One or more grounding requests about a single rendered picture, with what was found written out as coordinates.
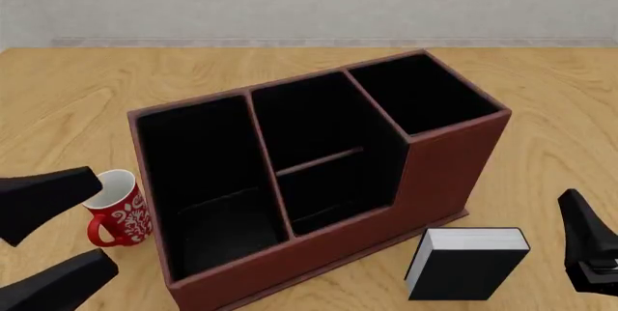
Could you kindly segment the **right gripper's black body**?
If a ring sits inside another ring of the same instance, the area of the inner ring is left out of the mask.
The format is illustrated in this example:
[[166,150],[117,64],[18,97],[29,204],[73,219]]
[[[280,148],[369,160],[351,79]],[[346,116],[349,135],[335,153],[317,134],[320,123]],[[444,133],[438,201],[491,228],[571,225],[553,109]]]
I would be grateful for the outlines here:
[[565,258],[565,270],[578,293],[618,294],[618,258]]

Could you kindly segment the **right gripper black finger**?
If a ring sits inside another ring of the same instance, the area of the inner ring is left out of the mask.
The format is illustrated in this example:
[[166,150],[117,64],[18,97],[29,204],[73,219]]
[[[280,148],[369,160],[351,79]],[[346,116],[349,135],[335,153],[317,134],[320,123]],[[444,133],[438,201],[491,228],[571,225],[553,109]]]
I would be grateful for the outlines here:
[[618,270],[618,235],[609,229],[574,188],[558,197],[565,230],[565,267]]

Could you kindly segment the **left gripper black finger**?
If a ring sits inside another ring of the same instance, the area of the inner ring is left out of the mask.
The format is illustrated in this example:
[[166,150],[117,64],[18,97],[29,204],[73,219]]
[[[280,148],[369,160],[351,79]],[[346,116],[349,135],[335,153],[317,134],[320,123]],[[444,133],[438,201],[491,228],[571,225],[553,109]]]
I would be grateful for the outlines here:
[[88,166],[26,177],[0,177],[0,240],[18,246],[48,220],[102,190]]
[[1,287],[0,311],[74,311],[118,273],[102,249],[93,249]]

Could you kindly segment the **black book white pages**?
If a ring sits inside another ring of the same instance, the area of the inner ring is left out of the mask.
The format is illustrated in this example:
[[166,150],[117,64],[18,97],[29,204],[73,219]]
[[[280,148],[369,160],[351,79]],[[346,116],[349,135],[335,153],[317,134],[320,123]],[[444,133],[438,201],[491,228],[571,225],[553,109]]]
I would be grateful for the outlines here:
[[487,300],[530,251],[521,229],[430,228],[407,269],[410,300]]

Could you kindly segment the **red-brown desk caddy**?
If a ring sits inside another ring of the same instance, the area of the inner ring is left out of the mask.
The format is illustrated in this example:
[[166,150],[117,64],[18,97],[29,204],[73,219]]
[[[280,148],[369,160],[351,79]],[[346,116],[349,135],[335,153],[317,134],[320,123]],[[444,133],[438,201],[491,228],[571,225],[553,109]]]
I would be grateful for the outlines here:
[[510,116],[424,50],[132,110],[166,287],[232,311],[463,217]]

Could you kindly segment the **red mug white pattern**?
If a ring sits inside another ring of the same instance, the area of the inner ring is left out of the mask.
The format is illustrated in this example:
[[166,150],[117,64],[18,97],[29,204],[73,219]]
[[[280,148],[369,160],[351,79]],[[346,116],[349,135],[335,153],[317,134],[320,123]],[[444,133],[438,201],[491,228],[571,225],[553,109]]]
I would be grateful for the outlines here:
[[97,175],[102,189],[82,203],[93,218],[87,238],[95,246],[133,246],[152,233],[153,223],[136,177],[115,169]]

